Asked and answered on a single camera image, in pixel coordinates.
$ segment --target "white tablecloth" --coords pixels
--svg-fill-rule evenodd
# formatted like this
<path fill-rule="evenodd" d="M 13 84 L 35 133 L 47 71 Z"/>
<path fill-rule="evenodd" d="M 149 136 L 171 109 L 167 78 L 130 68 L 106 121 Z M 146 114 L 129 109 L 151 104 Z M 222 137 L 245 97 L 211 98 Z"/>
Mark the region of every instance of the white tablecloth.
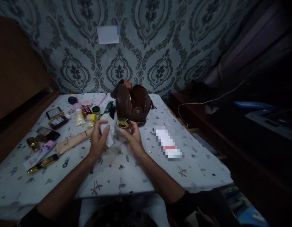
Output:
<path fill-rule="evenodd" d="M 79 101 L 97 99 L 102 94 L 77 94 Z M 69 95 L 60 95 L 47 109 L 60 107 L 65 113 L 72 105 L 68 103 Z M 140 127 L 141 138 L 146 152 L 169 175 L 189 192 L 211 190 L 216 187 L 232 183 L 230 171 L 214 155 L 204 148 L 170 113 L 161 97 L 150 94 L 157 107 L 151 109 L 147 116 L 147 123 Z M 108 94 L 101 103 L 101 112 L 109 101 L 114 101 Z M 33 205 L 39 203 L 89 152 L 91 140 L 88 139 L 70 149 L 59 157 L 59 160 L 39 170 L 34 174 L 27 174 L 23 166 L 27 157 L 33 154 L 26 139 L 35 137 L 36 130 L 48 126 L 46 111 L 41 115 L 31 131 L 13 149 L 0 165 L 0 218 L 14 219 L 23 216 Z M 87 125 L 75 127 L 75 114 L 69 122 L 56 130 L 61 134 L 57 142 L 62 142 L 87 129 Z M 181 161 L 168 161 L 153 135 L 154 126 L 166 126 L 174 136 L 176 144 L 184 151 Z M 53 148 L 46 157 L 56 152 Z M 63 164 L 69 157 L 68 164 Z M 154 191 L 153 185 L 141 167 L 128 151 L 126 145 L 117 150 L 109 149 L 96 162 L 82 184 L 77 197 L 88 198 L 104 195 L 119 195 Z"/>

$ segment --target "person's left hand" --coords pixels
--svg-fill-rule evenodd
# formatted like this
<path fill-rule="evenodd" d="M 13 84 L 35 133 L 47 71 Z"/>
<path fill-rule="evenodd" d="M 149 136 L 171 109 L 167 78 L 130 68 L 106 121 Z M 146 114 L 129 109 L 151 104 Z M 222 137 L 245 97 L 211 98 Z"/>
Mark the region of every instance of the person's left hand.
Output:
<path fill-rule="evenodd" d="M 103 135 L 100 133 L 100 125 L 107 124 L 107 120 L 99 120 L 95 123 L 94 129 L 91 135 L 91 147 L 88 156 L 92 158 L 93 161 L 97 160 L 106 149 L 106 140 L 110 130 L 110 125 L 107 125 L 103 131 Z"/>

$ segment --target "wall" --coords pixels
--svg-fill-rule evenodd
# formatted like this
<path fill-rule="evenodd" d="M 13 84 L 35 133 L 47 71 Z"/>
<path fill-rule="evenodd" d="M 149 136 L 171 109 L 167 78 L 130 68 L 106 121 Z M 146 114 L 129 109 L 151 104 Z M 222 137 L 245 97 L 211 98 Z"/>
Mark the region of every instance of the wall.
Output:
<path fill-rule="evenodd" d="M 258 0 L 0 0 L 62 93 L 111 92 L 120 79 L 167 98 L 203 81 Z M 118 25 L 100 45 L 96 26 Z"/>

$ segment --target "wooden furniture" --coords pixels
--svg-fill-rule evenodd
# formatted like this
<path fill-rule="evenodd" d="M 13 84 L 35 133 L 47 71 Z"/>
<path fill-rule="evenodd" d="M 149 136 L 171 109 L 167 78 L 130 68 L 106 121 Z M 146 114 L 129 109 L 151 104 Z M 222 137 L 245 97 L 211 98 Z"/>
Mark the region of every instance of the wooden furniture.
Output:
<path fill-rule="evenodd" d="M 194 102 L 195 100 L 185 94 L 173 93 L 170 96 L 169 107 L 179 116 L 178 105 Z M 218 152 L 227 156 L 222 161 L 230 169 L 235 185 L 268 223 L 271 226 L 284 226 L 285 223 L 290 223 L 292 189 L 208 121 L 204 105 L 184 105 L 179 108 L 189 128 L 199 128 L 203 134 L 202 138 Z"/>
<path fill-rule="evenodd" d="M 0 17 L 0 163 L 59 96 L 16 21 Z"/>

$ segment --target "white tissue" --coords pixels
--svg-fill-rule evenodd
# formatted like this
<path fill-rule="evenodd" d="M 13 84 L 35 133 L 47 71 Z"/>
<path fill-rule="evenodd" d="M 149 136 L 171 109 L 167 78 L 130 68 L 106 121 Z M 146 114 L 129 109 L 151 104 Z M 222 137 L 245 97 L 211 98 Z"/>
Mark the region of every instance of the white tissue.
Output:
<path fill-rule="evenodd" d="M 112 144 L 113 144 L 113 136 L 114 136 L 114 126 L 116 124 L 116 121 L 113 120 L 109 113 L 106 113 L 106 114 L 103 114 L 101 116 L 101 120 L 107 120 L 108 121 L 108 124 L 110 125 L 110 131 L 109 131 L 109 134 L 108 134 L 108 137 L 107 137 L 107 147 L 111 147 Z M 103 134 L 104 132 L 104 129 L 106 128 L 106 126 L 108 124 L 101 124 L 101 127 L 100 127 L 100 130 L 101 130 L 101 133 Z"/>

